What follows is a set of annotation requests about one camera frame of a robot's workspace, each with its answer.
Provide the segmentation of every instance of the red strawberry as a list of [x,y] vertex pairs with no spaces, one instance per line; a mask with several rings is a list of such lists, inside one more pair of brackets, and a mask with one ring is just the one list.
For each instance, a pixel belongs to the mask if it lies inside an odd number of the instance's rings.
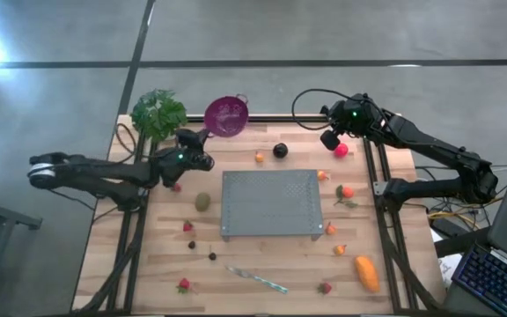
[[332,285],[329,283],[322,283],[318,286],[318,292],[324,295],[328,294],[332,290]]
[[175,183],[172,187],[172,191],[179,193],[181,191],[181,185],[179,183]]
[[180,280],[180,284],[177,285],[177,292],[180,294],[185,294],[189,291],[190,288],[191,283],[186,278],[183,278]]
[[185,220],[185,224],[183,224],[183,232],[188,232],[193,230],[193,224],[189,220]]

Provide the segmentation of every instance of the gray metal tray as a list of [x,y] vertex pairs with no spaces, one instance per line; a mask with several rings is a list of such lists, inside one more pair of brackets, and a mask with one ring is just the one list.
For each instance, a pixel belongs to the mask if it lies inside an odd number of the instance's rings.
[[220,235],[311,235],[323,233],[315,170],[223,172]]

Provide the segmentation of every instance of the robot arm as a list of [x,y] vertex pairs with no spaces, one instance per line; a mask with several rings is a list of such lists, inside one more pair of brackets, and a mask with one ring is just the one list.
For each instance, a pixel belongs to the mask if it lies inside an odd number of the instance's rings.
[[161,149],[147,162],[135,164],[62,152],[43,154],[30,158],[32,167],[28,177],[36,188],[74,188],[98,198],[111,197],[121,211],[137,210],[143,203],[143,188],[155,187],[160,179],[165,187],[170,188],[188,170],[212,169],[214,159],[203,151],[207,135],[205,131],[178,130],[177,146]]
[[454,169],[454,180],[407,182],[392,179],[378,184],[375,191],[390,210],[399,210],[410,198],[458,197],[468,203],[488,203],[496,196],[497,177],[490,170],[491,163],[464,147],[456,147],[421,132],[411,121],[381,109],[367,94],[356,94],[337,101],[332,108],[323,107],[332,130],[325,131],[320,140],[333,150],[340,143],[338,136],[366,137],[375,144],[398,149],[410,149]]

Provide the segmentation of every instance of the gray floor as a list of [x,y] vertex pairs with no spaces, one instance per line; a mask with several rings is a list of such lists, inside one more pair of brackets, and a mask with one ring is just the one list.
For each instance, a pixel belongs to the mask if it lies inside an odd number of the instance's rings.
[[[1,61],[129,62],[146,1],[0,0]],[[162,1],[142,55],[143,61],[482,58],[507,59],[507,0]],[[0,70],[0,205],[44,218],[39,231],[20,228],[12,237],[0,268],[0,315],[69,310],[92,212],[31,188],[28,158],[50,151],[104,158],[129,73],[52,67]],[[169,88],[193,114],[239,92],[253,113],[286,114],[294,96],[310,87],[368,92],[423,131],[507,164],[507,66],[140,69],[129,110],[142,93]],[[333,101],[308,96],[299,112]],[[415,161],[432,163],[417,155]],[[503,186],[507,171],[498,175]]]

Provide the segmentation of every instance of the knife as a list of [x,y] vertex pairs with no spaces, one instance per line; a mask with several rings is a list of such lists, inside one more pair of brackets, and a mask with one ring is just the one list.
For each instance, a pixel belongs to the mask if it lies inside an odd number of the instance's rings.
[[236,269],[236,268],[233,268],[231,266],[226,266],[226,268],[230,272],[236,274],[237,276],[244,277],[244,278],[252,278],[252,279],[254,279],[254,280],[258,281],[258,282],[264,283],[265,285],[273,288],[274,290],[280,291],[283,294],[286,294],[286,293],[289,292],[288,289],[282,287],[281,285],[277,285],[275,283],[271,283],[268,280],[264,280],[263,278],[261,278],[259,276],[255,276],[254,274],[252,274],[250,272],[244,271],[243,269]]

